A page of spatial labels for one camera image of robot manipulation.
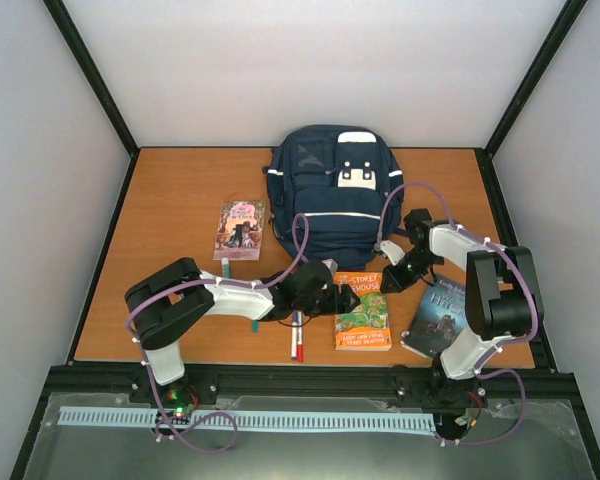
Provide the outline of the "orange Treehouse paperback book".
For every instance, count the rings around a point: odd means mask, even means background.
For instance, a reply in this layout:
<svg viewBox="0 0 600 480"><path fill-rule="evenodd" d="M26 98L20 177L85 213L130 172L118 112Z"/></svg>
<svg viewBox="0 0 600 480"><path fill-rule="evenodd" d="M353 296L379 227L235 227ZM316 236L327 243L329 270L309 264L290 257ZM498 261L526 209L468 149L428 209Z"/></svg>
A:
<svg viewBox="0 0 600 480"><path fill-rule="evenodd" d="M381 293L380 272L338 272L337 285L349 285L360 304L350 313L337 315L335 349L340 351L388 351L392 347L388 305Z"/></svg>

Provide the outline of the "dark Wuthering Heights book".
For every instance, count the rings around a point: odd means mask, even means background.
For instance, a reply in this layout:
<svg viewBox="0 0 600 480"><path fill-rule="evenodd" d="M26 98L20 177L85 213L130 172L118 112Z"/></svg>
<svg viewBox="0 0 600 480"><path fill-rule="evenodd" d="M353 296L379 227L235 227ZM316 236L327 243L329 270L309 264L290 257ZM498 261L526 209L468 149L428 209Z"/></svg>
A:
<svg viewBox="0 0 600 480"><path fill-rule="evenodd" d="M433 359L448 348L467 326L465 286L443 276L428 286L401 346Z"/></svg>

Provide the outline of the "navy blue student backpack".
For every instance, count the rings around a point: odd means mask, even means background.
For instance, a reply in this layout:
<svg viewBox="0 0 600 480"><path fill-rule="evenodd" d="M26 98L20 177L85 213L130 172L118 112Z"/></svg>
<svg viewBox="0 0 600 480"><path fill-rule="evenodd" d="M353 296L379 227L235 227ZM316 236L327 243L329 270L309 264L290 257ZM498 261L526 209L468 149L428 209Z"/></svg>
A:
<svg viewBox="0 0 600 480"><path fill-rule="evenodd" d="M400 226L404 182L381 136L356 126L310 125L273 149L265 170L272 229L283 248L297 255L292 236L303 237L296 214L305 215L309 238L304 256L333 259L344 271L366 268L376 241Z"/></svg>

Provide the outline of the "pink Taming of Shrew book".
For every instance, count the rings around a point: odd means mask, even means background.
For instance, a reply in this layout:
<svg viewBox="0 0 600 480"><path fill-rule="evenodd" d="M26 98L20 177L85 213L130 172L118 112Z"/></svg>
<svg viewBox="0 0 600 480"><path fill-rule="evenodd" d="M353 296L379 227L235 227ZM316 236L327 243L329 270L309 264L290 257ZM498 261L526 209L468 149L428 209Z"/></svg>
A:
<svg viewBox="0 0 600 480"><path fill-rule="evenodd" d="M221 207L214 260L257 261L263 240L266 205L261 200L229 200Z"/></svg>

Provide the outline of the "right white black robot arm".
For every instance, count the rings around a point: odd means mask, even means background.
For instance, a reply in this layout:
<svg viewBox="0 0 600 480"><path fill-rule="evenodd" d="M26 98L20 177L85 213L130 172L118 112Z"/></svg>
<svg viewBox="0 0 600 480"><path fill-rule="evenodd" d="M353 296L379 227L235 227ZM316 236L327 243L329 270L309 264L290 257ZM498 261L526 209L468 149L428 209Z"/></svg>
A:
<svg viewBox="0 0 600 480"><path fill-rule="evenodd" d="M465 272L468 326L435 356L425 383L434 404L450 406L466 398L485 364L504 346L535 337L544 307L533 256L525 247L494 243L452 220L434 221L426 209L409 212L404 223L410 251L390 240L375 245L389 261L382 292L400 293L445 261Z"/></svg>

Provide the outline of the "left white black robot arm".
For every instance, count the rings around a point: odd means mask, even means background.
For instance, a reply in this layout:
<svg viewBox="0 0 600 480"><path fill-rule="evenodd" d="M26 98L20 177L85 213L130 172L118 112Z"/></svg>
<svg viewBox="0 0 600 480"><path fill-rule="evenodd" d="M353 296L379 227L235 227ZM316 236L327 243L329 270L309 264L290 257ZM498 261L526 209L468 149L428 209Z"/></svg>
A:
<svg viewBox="0 0 600 480"><path fill-rule="evenodd" d="M184 257L132 286L124 294L128 327L140 344L153 377L152 388L166 402L188 390L180 338L205 316L240 316L282 321L299 312L307 318L351 313L359 296L334 282L337 263L311 260L271 277L237 280L201 270Z"/></svg>

